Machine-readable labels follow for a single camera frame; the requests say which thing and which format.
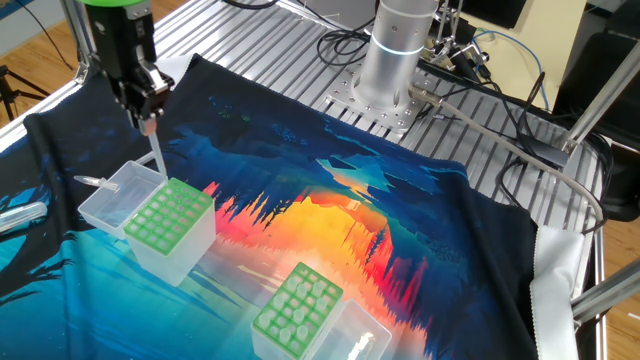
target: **colorful cloth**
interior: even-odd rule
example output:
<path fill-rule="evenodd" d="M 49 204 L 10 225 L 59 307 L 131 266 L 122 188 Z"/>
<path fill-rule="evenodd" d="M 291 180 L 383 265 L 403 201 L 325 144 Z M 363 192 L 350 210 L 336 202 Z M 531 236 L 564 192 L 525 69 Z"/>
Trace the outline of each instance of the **colorful cloth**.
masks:
<path fill-rule="evenodd" d="M 535 359 L 528 213 L 427 159 L 196 59 L 158 135 L 170 177 L 215 199 L 217 240 L 179 287 L 77 212 L 149 151 L 96 77 L 0 153 L 0 211 L 46 219 L 0 237 L 7 359 L 256 359 L 250 323 L 300 261 L 385 325 L 383 359 Z"/>

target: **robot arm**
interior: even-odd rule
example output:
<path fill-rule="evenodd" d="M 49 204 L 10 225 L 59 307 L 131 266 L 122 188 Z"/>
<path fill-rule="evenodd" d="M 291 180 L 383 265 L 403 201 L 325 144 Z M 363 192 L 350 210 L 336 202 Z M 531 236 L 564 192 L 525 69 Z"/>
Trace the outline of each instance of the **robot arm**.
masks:
<path fill-rule="evenodd" d="M 142 134 L 155 132 L 156 119 L 174 84 L 155 66 L 150 0 L 79 0 L 86 7 L 102 73 Z"/>

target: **metal bar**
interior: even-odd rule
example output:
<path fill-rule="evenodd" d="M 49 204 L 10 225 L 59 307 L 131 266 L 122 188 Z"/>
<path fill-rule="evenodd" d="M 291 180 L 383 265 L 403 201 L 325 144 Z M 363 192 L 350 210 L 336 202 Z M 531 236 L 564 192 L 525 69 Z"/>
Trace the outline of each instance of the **metal bar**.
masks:
<path fill-rule="evenodd" d="M 573 301 L 573 318 L 582 324 L 640 291 L 640 258 Z"/>
<path fill-rule="evenodd" d="M 571 153 L 576 145 L 584 140 L 638 71 L 640 71 L 640 43 L 633 47 L 573 128 L 561 137 L 560 145 L 563 151 Z"/>
<path fill-rule="evenodd" d="M 78 71 L 73 81 L 82 85 L 99 70 L 98 64 L 92 56 L 96 52 L 96 46 L 93 43 L 84 4 L 77 0 L 60 0 L 60 3 L 64 16 L 67 18 L 71 36 L 78 49 Z"/>

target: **green part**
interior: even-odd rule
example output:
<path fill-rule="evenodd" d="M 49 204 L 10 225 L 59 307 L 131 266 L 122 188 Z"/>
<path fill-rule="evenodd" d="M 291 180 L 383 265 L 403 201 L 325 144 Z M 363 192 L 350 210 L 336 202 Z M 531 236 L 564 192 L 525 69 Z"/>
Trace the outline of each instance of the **green part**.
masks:
<path fill-rule="evenodd" d="M 213 206 L 213 199 L 172 178 L 125 225 L 127 236 L 169 255 Z"/>
<path fill-rule="evenodd" d="M 119 6 L 135 5 L 147 0 L 78 0 L 78 1 L 81 3 L 85 3 L 87 5 L 92 5 L 92 6 L 119 7 Z"/>
<path fill-rule="evenodd" d="M 306 287 L 307 291 L 298 291 L 299 287 Z M 342 295 L 343 290 L 336 284 L 298 263 L 251 326 L 294 359 L 300 359 Z M 318 301 L 324 302 L 326 307 L 318 306 Z M 302 318 L 296 316 L 300 314 L 304 314 Z M 304 333 L 307 334 L 305 337 L 298 336 Z"/>

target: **plastic box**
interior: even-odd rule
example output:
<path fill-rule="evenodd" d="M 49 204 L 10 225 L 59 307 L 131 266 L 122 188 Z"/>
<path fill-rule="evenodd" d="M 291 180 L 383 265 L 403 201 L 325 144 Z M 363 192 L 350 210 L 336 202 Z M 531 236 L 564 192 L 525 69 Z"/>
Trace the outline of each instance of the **plastic box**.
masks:
<path fill-rule="evenodd" d="M 343 291 L 299 263 L 251 324 L 263 360 L 378 360 L 391 333 Z"/>
<path fill-rule="evenodd" d="M 125 163 L 108 182 L 117 184 L 119 190 L 98 188 L 80 205 L 78 211 L 89 224 L 119 239 L 126 239 L 143 269 L 172 286 L 179 285 L 215 240 L 213 199 L 179 180 L 167 182 L 160 173 L 133 161 Z M 166 201 L 161 200 L 162 191 L 167 189 L 179 189 L 182 192 L 168 194 L 174 196 L 166 196 L 165 193 L 163 196 L 166 196 Z M 160 214 L 162 219 L 157 222 L 160 225 L 158 228 L 167 231 L 157 234 L 157 241 L 150 242 L 147 241 L 148 234 L 138 233 L 142 227 L 136 228 L 139 222 L 134 220 L 138 216 L 138 221 L 144 217 L 142 211 L 154 199 L 159 206 L 157 209 L 150 208 L 154 211 L 151 215 Z M 169 205 L 169 200 L 173 201 L 173 207 Z M 147 229 L 153 227 L 150 223 L 143 225 Z M 172 226 L 179 226 L 180 231 L 172 231 Z"/>
<path fill-rule="evenodd" d="M 178 286 L 215 241 L 213 199 L 171 179 L 125 225 L 143 269 Z"/>
<path fill-rule="evenodd" d="M 127 161 L 111 178 L 116 192 L 100 187 L 78 207 L 84 219 L 96 228 L 124 240 L 124 225 L 138 208 L 166 182 L 166 178 L 136 162 Z"/>

